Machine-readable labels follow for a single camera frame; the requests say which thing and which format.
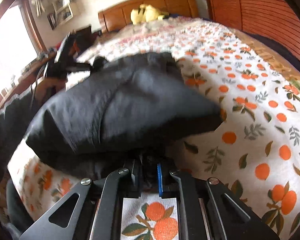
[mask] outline black jacket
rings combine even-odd
[[[41,161],[98,179],[100,162],[216,129],[220,108],[184,85],[170,53],[106,63],[82,83],[51,98],[29,127],[26,143]]]

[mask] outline orange print bedsheet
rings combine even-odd
[[[80,60],[171,52],[185,83],[221,105],[224,122],[214,132],[175,142],[168,155],[194,177],[219,178],[289,239],[300,225],[299,91],[223,25],[184,17],[161,22],[162,28],[147,26],[148,33],[97,43]],[[24,141],[8,168],[35,220],[78,182],[41,163]],[[122,240],[178,239],[173,199],[144,193],[124,201],[123,217]]]

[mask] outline stuffed animal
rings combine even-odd
[[[167,12],[161,12],[159,9],[154,8],[151,5],[141,4],[139,9],[133,9],[131,11],[132,23],[144,23],[154,20],[162,20],[165,16],[169,15]]]

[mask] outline wooden headboard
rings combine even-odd
[[[131,23],[130,13],[140,4],[150,4],[161,11],[188,17],[198,17],[195,0],[128,0],[98,13],[102,33],[120,30]]]

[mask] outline person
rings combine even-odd
[[[14,95],[0,110],[0,182],[32,118],[47,100],[48,89],[56,87],[58,92],[65,87],[65,84],[65,80],[46,78],[37,85],[35,92],[30,86],[21,95]],[[34,101],[30,107],[33,93]],[[1,227],[0,239],[7,239]]]

